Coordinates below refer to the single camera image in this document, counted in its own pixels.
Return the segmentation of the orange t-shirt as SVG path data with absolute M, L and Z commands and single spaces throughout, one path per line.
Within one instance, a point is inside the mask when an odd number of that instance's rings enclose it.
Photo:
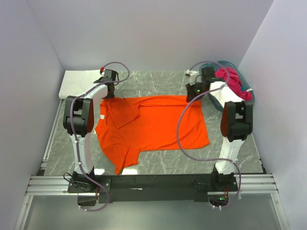
M 200 149 L 210 143 L 201 101 L 188 106 L 183 95 L 102 100 L 95 132 L 115 174 L 138 164 L 142 151 Z

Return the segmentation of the aluminium frame rails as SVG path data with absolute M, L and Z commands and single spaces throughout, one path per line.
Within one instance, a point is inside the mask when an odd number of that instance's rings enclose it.
M 98 212 L 78 209 L 62 177 L 72 170 L 70 140 L 60 102 L 40 172 L 30 178 L 16 223 L 18 230 L 287 230 L 277 185 L 266 174 L 249 137 L 240 150 L 240 199 L 225 210 L 193 201 L 115 202 Z

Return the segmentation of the magenta t-shirt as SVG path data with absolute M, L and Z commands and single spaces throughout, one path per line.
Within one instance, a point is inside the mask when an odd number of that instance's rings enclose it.
M 229 88 L 241 99 L 251 101 L 253 99 L 253 96 L 251 92 L 242 90 L 243 84 L 242 81 L 239 79 L 238 73 L 233 68 L 226 68 L 226 70 L 228 71 L 230 77 L 228 81 Z M 221 78 L 226 81 L 228 75 L 224 69 L 218 69 L 215 72 L 215 77 Z

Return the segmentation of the black base crossbar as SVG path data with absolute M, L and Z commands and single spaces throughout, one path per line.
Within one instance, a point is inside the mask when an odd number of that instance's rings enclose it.
M 88 195 L 90 201 L 176 201 L 208 202 L 210 192 L 236 192 L 238 183 L 233 174 L 161 174 L 161 175 L 97 175 L 100 188 L 84 176 L 69 181 L 68 193 Z

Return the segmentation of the teal plastic laundry basket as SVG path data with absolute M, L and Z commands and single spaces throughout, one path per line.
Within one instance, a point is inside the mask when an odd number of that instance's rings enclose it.
M 231 62 L 229 62 L 229 61 L 220 60 L 220 61 L 217 61 L 217 62 L 219 63 L 219 65 L 218 65 L 218 64 L 214 64 L 214 63 L 204 63 L 204 64 L 202 64 L 202 65 L 200 66 L 200 68 L 199 68 L 200 74 L 202 75 L 202 69 L 205 68 L 205 67 L 213 67 L 215 71 L 221 69 L 221 68 L 222 68 L 221 65 L 224 66 L 224 67 L 226 67 L 226 68 L 234 69 L 235 72 L 238 74 L 238 77 L 239 77 L 239 79 L 240 79 L 240 81 L 241 81 L 241 83 L 242 83 L 241 90 L 242 90 L 242 91 L 247 91 L 247 90 L 249 90 L 249 92 L 250 92 L 251 95 L 252 95 L 252 100 L 251 100 L 251 102 L 254 103 L 254 102 L 255 102 L 255 95 L 254 95 L 254 92 L 253 92 L 253 90 L 250 88 L 249 84 L 246 82 L 246 80 L 245 80 L 245 78 L 243 77 L 243 75 L 239 72 L 239 70 L 237 69 L 237 67 L 236 67 L 233 63 L 231 63 Z M 211 102 L 213 103 L 214 107 L 215 107 L 218 111 L 220 111 L 220 112 L 223 111 L 223 108 L 222 108 L 222 106 L 220 105 L 220 103 L 219 103 L 212 95 L 210 95 L 210 94 L 209 94 L 209 99 L 211 100 Z

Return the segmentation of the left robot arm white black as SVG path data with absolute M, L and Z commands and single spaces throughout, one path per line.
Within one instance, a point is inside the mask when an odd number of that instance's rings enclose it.
M 66 93 L 63 127 L 69 134 L 74 151 L 75 166 L 69 189 L 86 193 L 100 189 L 94 173 L 90 137 L 94 128 L 94 105 L 103 99 L 114 98 L 118 72 L 102 67 L 100 77 L 80 93 Z

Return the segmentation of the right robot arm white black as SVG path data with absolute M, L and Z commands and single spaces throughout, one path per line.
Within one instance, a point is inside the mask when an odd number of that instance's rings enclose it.
M 222 191 L 235 184 L 235 161 L 239 150 L 253 129 L 253 104 L 240 97 L 241 81 L 230 68 L 204 67 L 200 72 L 186 70 L 187 102 L 191 105 L 209 94 L 222 106 L 220 130 L 223 136 L 221 152 L 211 173 L 211 187 Z

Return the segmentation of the folded white t-shirt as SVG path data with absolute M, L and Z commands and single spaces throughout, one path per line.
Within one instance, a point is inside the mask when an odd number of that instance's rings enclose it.
M 67 70 L 65 71 L 59 90 L 59 98 L 78 96 L 93 87 L 94 82 L 101 77 L 100 70 Z

